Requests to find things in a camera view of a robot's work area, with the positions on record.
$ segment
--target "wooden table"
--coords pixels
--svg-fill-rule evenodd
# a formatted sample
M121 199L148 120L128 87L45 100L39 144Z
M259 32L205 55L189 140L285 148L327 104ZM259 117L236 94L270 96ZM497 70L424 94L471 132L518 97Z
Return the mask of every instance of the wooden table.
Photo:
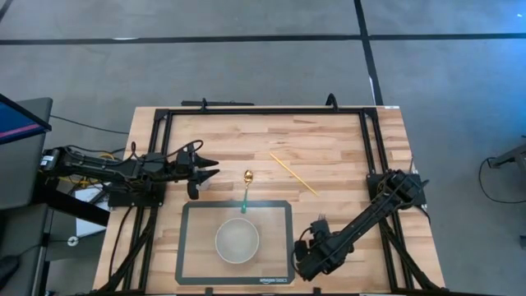
M138 155L148 149L157 108L136 109L127 147L134 141ZM400 110L379 107L378 115L390 168L407 170L411 150ZM371 144L376 147L372 124L369 119L367 121ZM162 123L159 130L158 149L164 130ZM168 151L195 139L205 142L199 154L218 160L218 168L221 169L210 180L208 190L201 193L200 201L242 200L245 188L242 176L246 169L251 169L255 178L250 187L250 199L288 201L293 209L294 239L298 239L320 213L326 215L331 231L335 231L343 228L369 205L365 182L367 159L356 115L175 116ZM301 176L320 196L316 197L308 191L277 164L269 152ZM373 153L376 167L380 168L377 150ZM148 294L204 293L203 286L182 286L174 279L182 206L188 201L185 182L167 186L164 205L159 208L155 227L146 289ZM109 258L125 211L126 208L117 208L110 215L94 289L108 280ZM414 208L400 211L399 215L409 253L432 281L443 286L427 218ZM134 217L135 209L124 224L114 271L127 255ZM289 285L215 286L214 293L311 293L313 287L322 288L324 293L388 292L378 226L360 238L354 248L354 253L347 256L346 264L331 275L318 275L312 282L305 282L296 275ZM393 253L399 286L404 287L399 258L394 249ZM138 285L141 258L142 254L136 259L132 288Z

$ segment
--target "computer screen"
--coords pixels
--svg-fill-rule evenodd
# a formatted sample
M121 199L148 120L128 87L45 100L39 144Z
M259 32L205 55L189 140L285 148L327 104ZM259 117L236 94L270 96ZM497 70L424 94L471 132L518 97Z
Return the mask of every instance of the computer screen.
M0 144L49 132L51 126L19 104L0 95Z

